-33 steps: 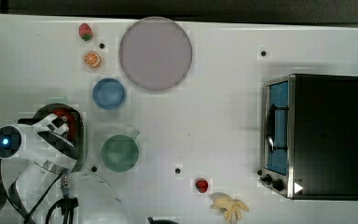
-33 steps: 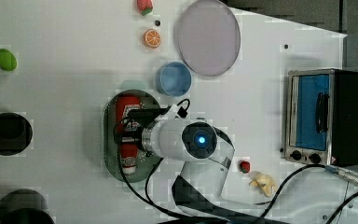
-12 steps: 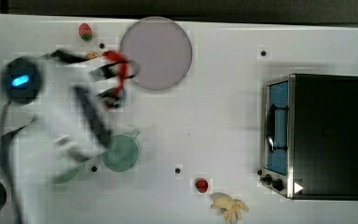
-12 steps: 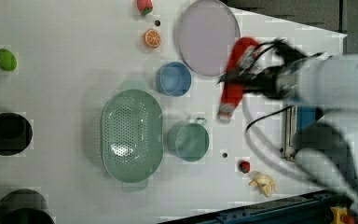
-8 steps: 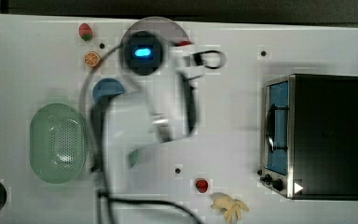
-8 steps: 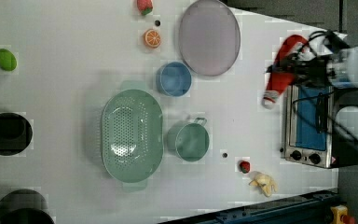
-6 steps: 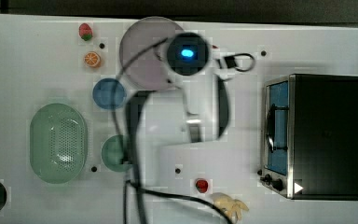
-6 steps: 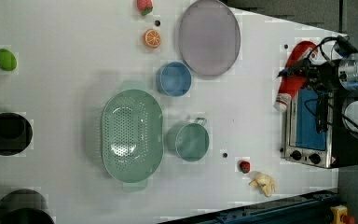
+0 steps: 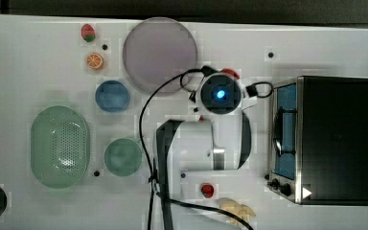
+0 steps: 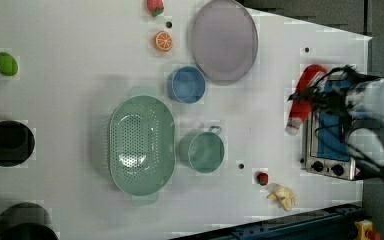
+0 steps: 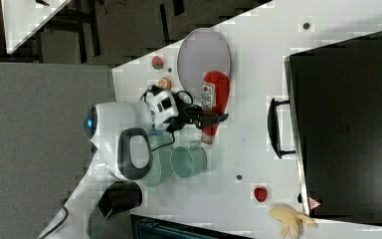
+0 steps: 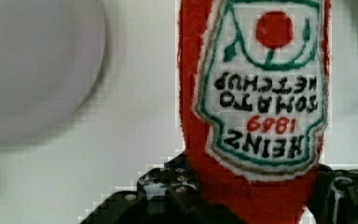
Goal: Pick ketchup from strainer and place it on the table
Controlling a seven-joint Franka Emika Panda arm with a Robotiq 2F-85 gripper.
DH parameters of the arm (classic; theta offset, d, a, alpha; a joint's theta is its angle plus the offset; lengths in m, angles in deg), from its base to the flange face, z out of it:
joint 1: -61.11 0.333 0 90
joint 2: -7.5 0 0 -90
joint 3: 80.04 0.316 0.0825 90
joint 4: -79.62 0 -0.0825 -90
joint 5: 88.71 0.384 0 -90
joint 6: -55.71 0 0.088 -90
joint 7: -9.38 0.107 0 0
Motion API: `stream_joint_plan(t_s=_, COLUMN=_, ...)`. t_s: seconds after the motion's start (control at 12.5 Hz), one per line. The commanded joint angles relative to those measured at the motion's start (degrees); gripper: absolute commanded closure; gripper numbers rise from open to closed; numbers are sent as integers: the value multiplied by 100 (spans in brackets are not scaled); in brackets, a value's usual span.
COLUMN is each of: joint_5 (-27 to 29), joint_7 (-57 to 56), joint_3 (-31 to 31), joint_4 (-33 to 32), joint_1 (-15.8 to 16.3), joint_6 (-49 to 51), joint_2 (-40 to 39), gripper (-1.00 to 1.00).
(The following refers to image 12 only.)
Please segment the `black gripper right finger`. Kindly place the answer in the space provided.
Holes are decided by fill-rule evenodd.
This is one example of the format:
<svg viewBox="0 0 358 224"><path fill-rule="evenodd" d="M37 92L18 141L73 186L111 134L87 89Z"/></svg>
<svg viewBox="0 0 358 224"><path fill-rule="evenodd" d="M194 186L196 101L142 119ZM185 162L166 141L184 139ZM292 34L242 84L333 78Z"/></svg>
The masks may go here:
<svg viewBox="0 0 358 224"><path fill-rule="evenodd" d="M320 164L307 208L316 224L358 224L358 169Z"/></svg>

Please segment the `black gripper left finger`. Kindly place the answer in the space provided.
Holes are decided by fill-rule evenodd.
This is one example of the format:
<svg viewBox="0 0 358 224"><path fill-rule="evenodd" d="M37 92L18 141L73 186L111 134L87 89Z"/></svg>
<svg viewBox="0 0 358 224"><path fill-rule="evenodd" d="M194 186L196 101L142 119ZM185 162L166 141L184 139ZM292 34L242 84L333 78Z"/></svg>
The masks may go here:
<svg viewBox="0 0 358 224"><path fill-rule="evenodd" d="M242 220L200 195L198 176L182 153L142 175L136 189L107 197L80 224L242 224Z"/></svg>

